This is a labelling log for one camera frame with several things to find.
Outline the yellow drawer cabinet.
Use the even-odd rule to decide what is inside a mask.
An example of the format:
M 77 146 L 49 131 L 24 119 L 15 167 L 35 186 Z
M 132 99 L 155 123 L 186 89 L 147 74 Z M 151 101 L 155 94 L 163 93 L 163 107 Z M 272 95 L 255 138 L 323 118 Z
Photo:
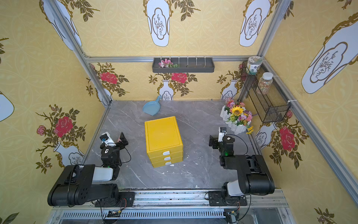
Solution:
M 146 153 L 154 168 L 182 162 L 183 142 L 176 117 L 145 122 Z

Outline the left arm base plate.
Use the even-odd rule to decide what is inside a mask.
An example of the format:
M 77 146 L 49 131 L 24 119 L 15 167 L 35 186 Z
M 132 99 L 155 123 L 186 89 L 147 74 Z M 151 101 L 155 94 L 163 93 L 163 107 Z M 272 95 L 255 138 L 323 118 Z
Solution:
M 135 199 L 135 192 L 125 191 L 119 192 L 118 196 L 114 198 L 100 199 L 99 202 L 95 203 L 95 207 L 120 207 L 127 208 L 132 207 Z

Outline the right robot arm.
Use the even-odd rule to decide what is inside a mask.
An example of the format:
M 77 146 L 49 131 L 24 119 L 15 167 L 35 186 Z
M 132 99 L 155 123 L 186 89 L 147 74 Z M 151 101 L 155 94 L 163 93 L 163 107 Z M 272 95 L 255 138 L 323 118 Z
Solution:
M 262 155 L 235 155 L 235 139 L 228 135 L 221 138 L 209 136 L 209 146 L 220 152 L 220 165 L 235 170 L 237 179 L 222 186 L 222 197 L 268 195 L 275 191 L 275 184 Z

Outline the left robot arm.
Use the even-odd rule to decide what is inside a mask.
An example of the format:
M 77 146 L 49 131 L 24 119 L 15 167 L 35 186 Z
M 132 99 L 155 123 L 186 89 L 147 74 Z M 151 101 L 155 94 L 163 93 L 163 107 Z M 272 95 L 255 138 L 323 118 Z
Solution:
M 76 164 L 66 166 L 50 190 L 47 198 L 50 206 L 83 205 L 96 201 L 97 207 L 115 207 L 121 203 L 118 186 L 107 183 L 117 179 L 123 162 L 120 151 L 129 144 L 124 133 L 114 142 L 108 132 L 100 136 L 102 165 Z

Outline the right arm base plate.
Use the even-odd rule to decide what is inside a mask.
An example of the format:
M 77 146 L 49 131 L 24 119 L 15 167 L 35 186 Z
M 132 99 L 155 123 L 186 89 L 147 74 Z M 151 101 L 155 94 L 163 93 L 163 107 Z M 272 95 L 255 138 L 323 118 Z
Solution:
M 245 196 L 223 196 L 220 191 L 209 191 L 204 198 L 209 201 L 209 205 L 212 207 L 248 205 Z

